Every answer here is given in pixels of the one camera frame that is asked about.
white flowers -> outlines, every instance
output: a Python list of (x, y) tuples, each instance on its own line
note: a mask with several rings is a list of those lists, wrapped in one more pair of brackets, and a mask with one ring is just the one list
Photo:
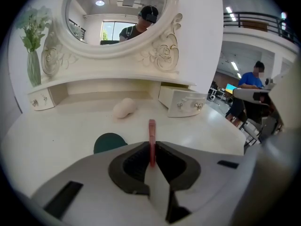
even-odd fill
[(25, 36), (22, 37), (27, 52), (34, 52), (40, 47), (42, 32), (45, 27), (49, 28), (48, 21), (51, 20), (51, 10), (42, 6), (39, 10), (29, 8), (22, 13), (16, 21), (17, 29), (24, 29)]

floor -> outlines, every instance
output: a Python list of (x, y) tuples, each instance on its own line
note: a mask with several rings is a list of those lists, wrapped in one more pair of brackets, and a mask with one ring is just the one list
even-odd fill
[(230, 106), (219, 99), (215, 99), (214, 101), (206, 100), (206, 104), (223, 116), (225, 116), (227, 111), (230, 109)]

mirror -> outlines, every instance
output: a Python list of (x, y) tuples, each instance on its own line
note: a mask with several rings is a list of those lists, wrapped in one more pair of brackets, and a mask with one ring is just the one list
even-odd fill
[(68, 27), (92, 45), (120, 43), (151, 29), (167, 0), (71, 0)]

flower vase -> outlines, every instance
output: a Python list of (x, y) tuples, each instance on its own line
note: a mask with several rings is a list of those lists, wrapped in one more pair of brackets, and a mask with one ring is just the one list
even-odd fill
[(38, 54), (36, 51), (28, 53), (27, 73), (33, 87), (41, 84), (41, 71)]

drawer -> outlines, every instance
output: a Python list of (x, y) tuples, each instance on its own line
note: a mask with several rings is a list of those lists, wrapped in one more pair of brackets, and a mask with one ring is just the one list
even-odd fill
[(35, 111), (42, 111), (53, 108), (55, 105), (51, 99), (48, 88), (33, 92), (28, 95), (29, 101)]
[(28, 95), (32, 108), (35, 111), (53, 108), (67, 96), (68, 92), (65, 84), (41, 89)]
[(159, 101), (168, 108), (168, 117), (186, 117), (199, 114), (207, 94), (187, 88), (161, 86)]

